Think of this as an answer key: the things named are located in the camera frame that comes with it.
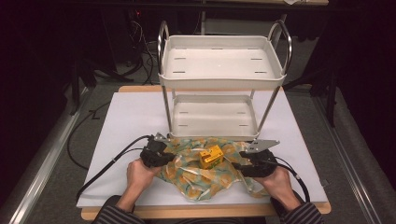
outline hand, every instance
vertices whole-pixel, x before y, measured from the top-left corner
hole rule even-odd
[[[150,186],[152,179],[161,171],[161,167],[148,168],[141,159],[132,161],[127,170],[127,188],[116,206],[124,211],[132,211],[140,194]]]
[[[286,211],[290,212],[301,204],[293,193],[287,169],[278,166],[271,175],[254,179],[265,187],[271,197],[282,203]]]

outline patterned cloth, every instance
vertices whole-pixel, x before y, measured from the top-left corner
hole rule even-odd
[[[224,161],[210,170],[201,169],[200,151],[215,145],[221,148]],[[247,159],[239,155],[239,151],[247,147],[245,142],[214,137],[173,139],[167,143],[165,152],[176,154],[175,159],[164,166],[157,176],[174,184],[183,195],[195,201],[209,200],[220,190],[227,189],[238,181],[245,182],[247,192],[253,197],[268,195],[263,188],[254,189],[254,180],[250,177],[242,177],[231,165],[231,162],[249,164]]]

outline person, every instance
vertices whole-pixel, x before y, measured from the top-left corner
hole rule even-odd
[[[145,224],[144,220],[134,214],[134,204],[160,171],[161,167],[146,167],[141,159],[130,162],[127,169],[126,190],[121,196],[109,198],[93,223]],[[271,175],[256,177],[255,180],[262,184],[271,195],[271,203],[279,214],[281,223],[324,223],[319,210],[312,203],[302,203],[293,191],[289,171],[285,168],[278,166]],[[182,223],[201,222],[195,219],[191,222],[185,220]],[[238,221],[225,218],[217,223],[238,223]]]

